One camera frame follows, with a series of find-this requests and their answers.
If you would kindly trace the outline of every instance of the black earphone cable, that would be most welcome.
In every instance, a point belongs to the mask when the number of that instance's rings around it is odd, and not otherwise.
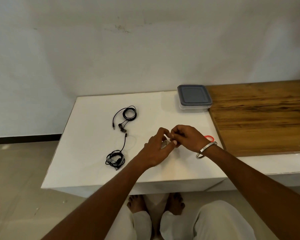
[[[121,150],[115,150],[115,151],[112,151],[111,153],[109,153],[108,156],[107,156],[107,158],[106,158],[106,160],[105,160],[105,164],[106,165],[110,165],[111,167],[114,167],[116,170],[118,170],[125,163],[125,158],[124,158],[124,155],[122,153],[122,150],[124,149],[124,146],[126,145],[126,138],[128,136],[128,133],[127,133],[127,130],[124,129],[124,127],[128,124],[128,122],[135,120],[135,118],[137,117],[137,109],[133,105],[131,105],[131,106],[127,107],[127,108],[120,109],[113,116],[113,119],[112,119],[112,127],[113,127],[113,129],[115,129],[115,117],[122,110],[124,110],[123,113],[122,113],[122,116],[125,119],[125,121],[122,122],[122,123],[120,123],[119,127],[120,127],[120,130],[125,133],[123,147],[122,147]],[[127,117],[126,116],[126,112],[128,112],[129,110],[132,110],[134,112],[134,115],[132,117]],[[120,158],[118,158],[116,161],[113,160],[113,159],[111,159],[112,157],[115,157],[115,156],[119,156]]]

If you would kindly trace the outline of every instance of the tiled floor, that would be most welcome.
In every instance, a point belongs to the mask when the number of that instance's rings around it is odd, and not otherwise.
[[[40,189],[57,142],[0,145],[0,240],[36,240],[75,209],[84,198]],[[257,239],[277,239],[237,191],[183,193],[185,213],[214,200],[236,207]],[[159,220],[167,195],[146,197],[150,214]]]

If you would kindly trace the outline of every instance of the white table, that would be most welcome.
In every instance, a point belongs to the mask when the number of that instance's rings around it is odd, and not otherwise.
[[[221,146],[209,113],[183,113],[178,99],[176,91],[78,97],[42,188],[88,197],[114,177],[119,171],[105,165],[105,158],[123,146],[124,133],[118,124],[124,119],[119,113],[113,130],[112,118],[118,110],[130,105],[137,108],[137,118],[125,127],[128,130],[123,150],[125,165],[159,127],[170,130],[177,124],[191,125],[202,134],[213,136]],[[206,157],[197,160],[195,155],[182,146],[174,149],[164,162],[138,179],[131,193],[235,189],[215,163]],[[300,186],[300,154],[240,159],[287,186]]]

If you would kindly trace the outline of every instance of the metal bracelet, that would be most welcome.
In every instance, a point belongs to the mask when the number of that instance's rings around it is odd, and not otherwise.
[[[205,156],[202,155],[203,151],[204,151],[205,149],[207,149],[207,148],[208,148],[209,146],[211,146],[211,145],[218,145],[218,143],[217,143],[216,141],[210,142],[208,145],[206,145],[204,148],[202,148],[202,149],[200,150],[199,153],[197,153],[196,158],[197,158],[197,159],[204,158]]]

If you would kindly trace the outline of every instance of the wooden surface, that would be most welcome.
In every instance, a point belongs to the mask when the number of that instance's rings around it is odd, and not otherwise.
[[[300,152],[300,80],[207,86],[221,143],[236,157]]]

